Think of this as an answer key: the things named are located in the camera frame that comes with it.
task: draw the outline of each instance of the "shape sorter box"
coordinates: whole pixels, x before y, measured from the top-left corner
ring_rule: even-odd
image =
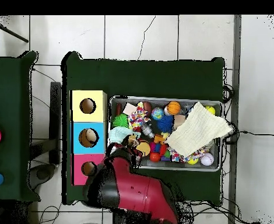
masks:
[[[88,176],[82,173],[82,165],[85,162],[93,162],[100,164],[104,159],[104,154],[90,154],[90,155],[74,155],[74,186],[83,186],[86,183]]]
[[[84,129],[96,132],[98,140],[95,146],[85,148],[79,142],[79,135]],[[73,154],[104,154],[106,151],[106,123],[105,122],[74,122],[73,123]]]
[[[106,122],[107,95],[101,90],[71,90],[74,122]],[[84,113],[80,108],[82,101],[89,99],[94,107],[91,113]]]

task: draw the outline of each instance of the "green toy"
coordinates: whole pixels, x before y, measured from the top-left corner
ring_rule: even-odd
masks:
[[[166,158],[170,158],[170,151],[167,150],[167,151],[165,152],[164,156],[165,156]]]
[[[125,127],[129,128],[128,116],[124,113],[121,113],[119,116],[116,116],[113,120],[113,127]]]

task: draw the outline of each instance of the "green tablecloth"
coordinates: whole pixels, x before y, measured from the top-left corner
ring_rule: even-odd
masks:
[[[103,90],[114,95],[165,97],[176,99],[223,100],[224,59],[212,61],[116,61],[80,59],[69,52],[62,61],[63,132],[70,134],[70,90]],[[70,146],[63,156],[66,179],[63,197],[70,204],[83,200],[82,186],[71,184]],[[220,170],[216,172],[139,169],[138,173],[161,179],[178,199],[210,200],[220,204]]]
[[[0,200],[37,201],[27,185],[30,152],[30,67],[36,52],[0,57]]]

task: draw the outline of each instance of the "box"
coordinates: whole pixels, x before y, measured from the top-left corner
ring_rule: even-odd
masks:
[[[74,185],[83,186],[88,178],[82,173],[82,165],[85,162],[94,162],[98,165],[104,159],[104,154],[74,155]]]
[[[111,119],[113,120],[115,117],[116,105],[120,103],[122,108],[126,105],[126,103],[133,104],[137,106],[139,102],[150,102],[152,105],[152,109],[155,107],[164,107],[171,101],[179,102],[182,109],[184,109],[183,113],[192,107],[195,103],[200,102],[203,106],[212,106],[216,110],[216,116],[223,116],[223,104],[219,101],[208,101],[208,100],[186,100],[186,99],[167,99],[167,98],[153,98],[153,97],[135,97],[128,96],[127,99],[120,98],[119,96],[114,96],[110,99],[111,104]],[[161,131],[157,127],[157,121],[151,121],[151,128],[155,134],[161,134]],[[112,129],[112,124],[108,124],[108,129]],[[141,138],[148,141],[153,142],[153,138],[150,139],[148,136],[141,135]],[[149,159],[149,156],[142,158],[142,165],[139,167],[140,169],[160,169],[160,170],[189,170],[189,171],[199,171],[199,172],[215,172],[218,171],[221,167],[221,157],[222,157],[222,140],[220,138],[215,139],[215,144],[212,146],[210,153],[214,156],[214,162],[211,166],[204,166],[200,162],[191,165],[188,163],[177,163],[170,161],[159,161],[152,162]]]
[[[94,146],[85,147],[80,143],[83,130],[92,130],[98,139]],[[106,122],[74,122],[73,123],[73,153],[74,154],[104,154],[106,150]]]
[[[106,122],[107,95],[101,90],[70,91],[74,122]]]

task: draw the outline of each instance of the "pink box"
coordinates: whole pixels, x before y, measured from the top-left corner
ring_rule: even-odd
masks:
[[[88,176],[82,173],[81,167],[85,162],[94,162],[96,165],[101,163],[104,159],[105,154],[95,154],[95,155],[74,155],[74,185],[83,186],[87,180]]]

